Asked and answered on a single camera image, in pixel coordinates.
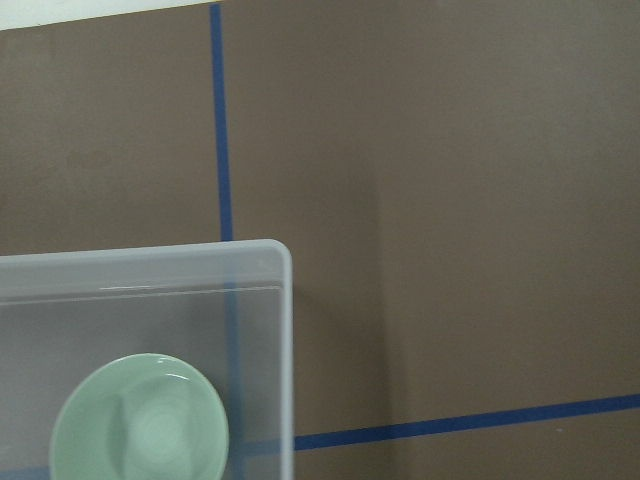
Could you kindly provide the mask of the translucent plastic storage box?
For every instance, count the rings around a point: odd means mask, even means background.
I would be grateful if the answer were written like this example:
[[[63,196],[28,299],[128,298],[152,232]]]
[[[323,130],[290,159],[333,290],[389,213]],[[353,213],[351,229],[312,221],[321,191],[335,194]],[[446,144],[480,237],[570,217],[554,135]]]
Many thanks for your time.
[[[53,479],[56,418],[92,372],[135,354],[199,370],[230,448],[221,479],[291,479],[292,258],[275,240],[5,256],[1,475]]]

